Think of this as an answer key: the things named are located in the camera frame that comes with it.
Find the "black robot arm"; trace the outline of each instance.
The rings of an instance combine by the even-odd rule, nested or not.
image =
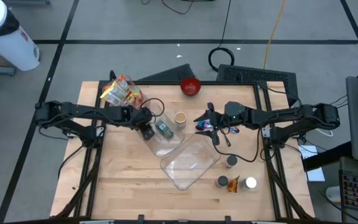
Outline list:
[[[91,147],[98,138],[98,130],[93,126],[82,126],[71,118],[86,118],[105,121],[107,124],[140,130],[145,140],[150,139],[154,132],[149,124],[153,118],[148,108],[135,109],[132,106],[110,106],[95,108],[92,106],[75,105],[57,101],[37,103],[35,105],[35,122],[41,128],[54,126],[70,137],[78,136],[85,146]]]
[[[249,129],[263,128],[268,124],[296,121],[285,128],[264,128],[264,138],[269,138],[272,146],[283,148],[288,138],[297,134],[303,135],[316,128],[332,130],[340,125],[338,110],[333,105],[301,105],[298,108],[288,108],[274,111],[255,110],[237,102],[228,102],[224,107],[224,114],[215,112],[212,103],[208,103],[208,110],[195,119],[194,122],[209,119],[213,131],[200,131],[212,138],[215,145],[219,144],[217,131],[222,128],[243,125]]]

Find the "small bottle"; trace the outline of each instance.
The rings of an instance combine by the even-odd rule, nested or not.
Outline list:
[[[220,176],[216,179],[216,185],[218,187],[225,187],[229,183],[229,179],[226,176]]]
[[[225,168],[230,169],[237,164],[237,157],[236,156],[229,156],[224,163]]]
[[[240,181],[240,187],[242,190],[254,189],[256,187],[256,180],[253,177],[248,177]]]

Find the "white paper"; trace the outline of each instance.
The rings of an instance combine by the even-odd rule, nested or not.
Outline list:
[[[307,159],[307,158],[309,158],[311,156],[317,155],[317,153],[311,153],[311,152],[317,152],[316,146],[302,146],[302,147],[300,146],[299,150],[302,153],[302,158],[303,159]],[[326,179],[324,178],[323,169],[321,167],[317,168],[315,170],[308,171],[307,175],[309,177],[309,181],[311,181],[311,182],[324,182],[324,181],[326,181]]]

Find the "red bowl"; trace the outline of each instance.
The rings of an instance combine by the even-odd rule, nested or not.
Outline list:
[[[186,78],[180,83],[181,91],[188,96],[195,96],[201,89],[201,83],[197,78]]]

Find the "candy wrapper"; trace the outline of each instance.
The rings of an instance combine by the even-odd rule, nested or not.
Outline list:
[[[240,176],[230,180],[229,184],[227,185],[227,189],[229,190],[229,192],[237,193],[237,185],[239,183],[239,178]]]
[[[145,101],[145,96],[140,89],[129,79],[126,80],[123,75],[107,84],[103,88],[100,98],[105,99],[113,106],[133,106],[136,109],[139,109]]]

